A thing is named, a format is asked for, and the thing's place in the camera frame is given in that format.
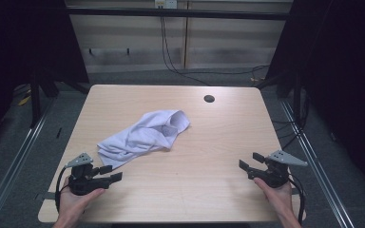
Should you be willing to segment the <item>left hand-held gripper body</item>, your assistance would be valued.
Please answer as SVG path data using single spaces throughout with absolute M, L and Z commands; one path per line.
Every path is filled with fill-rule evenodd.
M 105 178 L 95 179 L 91 175 L 94 168 L 92 162 L 93 159 L 87 153 L 82 153 L 65 165 L 65 168 L 71 169 L 68 187 L 74 195 L 84 196 L 95 189 L 108 188 L 105 187 Z

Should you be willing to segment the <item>white printed towel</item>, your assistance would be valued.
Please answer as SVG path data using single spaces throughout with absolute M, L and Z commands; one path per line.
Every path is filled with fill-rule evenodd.
M 169 150 L 189 125 L 181 110 L 145 113 L 132 126 L 99 142 L 99 158 L 115 169 L 146 153 Z

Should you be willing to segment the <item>black metal stand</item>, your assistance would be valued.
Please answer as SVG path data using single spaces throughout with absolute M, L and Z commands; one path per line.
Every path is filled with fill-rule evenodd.
M 36 126 L 42 117 L 40 91 L 43 91 L 48 98 L 55 98 L 59 94 L 59 90 L 48 72 L 34 71 L 30 78 L 31 128 Z
M 300 124 L 300 92 L 301 78 L 296 71 L 284 70 L 276 74 L 268 74 L 266 79 L 257 85 L 257 89 L 276 86 L 279 98 L 287 98 L 293 93 L 293 111 L 295 122 Z

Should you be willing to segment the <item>black horizontal bar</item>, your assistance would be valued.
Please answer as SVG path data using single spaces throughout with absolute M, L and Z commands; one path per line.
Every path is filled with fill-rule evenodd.
M 105 9 L 105 8 L 66 8 L 68 14 L 106 15 L 106 16 L 154 16 L 184 18 L 216 18 L 285 21 L 291 18 L 289 13 L 220 11 L 196 9 Z

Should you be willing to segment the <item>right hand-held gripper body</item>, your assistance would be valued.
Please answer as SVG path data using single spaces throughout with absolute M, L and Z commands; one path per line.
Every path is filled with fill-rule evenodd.
M 247 173 L 250 180 L 260 178 L 272 188 L 278 188 L 288 182 L 290 165 L 307 166 L 308 162 L 300 160 L 283 150 L 277 150 L 265 157 L 266 170 L 255 169 L 254 173 Z

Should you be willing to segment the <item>person's right hand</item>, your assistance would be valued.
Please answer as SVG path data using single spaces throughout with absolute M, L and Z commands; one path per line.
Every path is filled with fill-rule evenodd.
M 280 219 L 288 220 L 296 217 L 293 212 L 292 187 L 289 182 L 278 188 L 270 187 L 260 178 L 254 178 L 254 183 L 263 191 Z

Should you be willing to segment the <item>black curtain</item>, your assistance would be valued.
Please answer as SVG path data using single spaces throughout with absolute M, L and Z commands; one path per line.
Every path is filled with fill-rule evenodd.
M 13 90 L 30 85 L 34 71 L 88 93 L 85 63 L 66 8 L 66 0 L 0 0 L 0 122 Z
M 365 175 L 365 0 L 293 0 L 269 67 L 285 96 L 300 78 Z

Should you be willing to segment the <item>metal floor rail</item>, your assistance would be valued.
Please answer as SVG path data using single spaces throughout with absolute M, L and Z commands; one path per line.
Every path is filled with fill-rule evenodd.
M 294 109 L 291 107 L 288 101 L 280 101 L 283 112 L 291 125 L 294 132 L 294 139 L 299 143 L 302 152 L 304 153 L 309 166 L 313 170 L 316 176 L 317 182 L 325 196 L 328 203 L 336 217 L 336 220 L 341 228 L 355 228 L 352 219 L 344 206 L 342 200 L 340 199 L 337 191 L 329 180 L 322 164 L 317 157 L 317 153 L 314 147 L 308 140 L 307 135 L 304 131 L 295 123 Z
M 38 139 L 40 132 L 45 125 L 47 115 L 49 114 L 54 104 L 54 98 L 48 100 L 48 104 L 42 112 L 41 117 L 38 119 L 34 127 L 32 127 L 28 131 L 28 134 L 22 142 L 22 145 L 19 148 L 16 156 L 14 157 L 14 160 L 10 164 L 8 171 L 0 182 L 0 211 L 6 199 L 8 198 L 12 186 L 14 185 L 22 167 L 24 166 L 24 163 L 29 156 L 31 148 L 34 146 L 35 141 Z

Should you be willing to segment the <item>person's left hand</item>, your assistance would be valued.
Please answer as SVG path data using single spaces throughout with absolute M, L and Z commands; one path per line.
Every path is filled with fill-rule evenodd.
M 88 205 L 99 198 L 106 190 L 99 188 L 84 196 L 74 195 L 68 185 L 68 179 L 65 179 L 64 186 L 60 193 L 60 210 L 58 220 L 64 224 L 77 222 L 84 213 Z

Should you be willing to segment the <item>white wall socket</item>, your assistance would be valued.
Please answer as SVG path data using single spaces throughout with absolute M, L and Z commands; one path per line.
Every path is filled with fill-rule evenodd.
M 154 0 L 154 5 L 156 9 L 169 9 L 176 10 L 178 8 L 177 0 Z

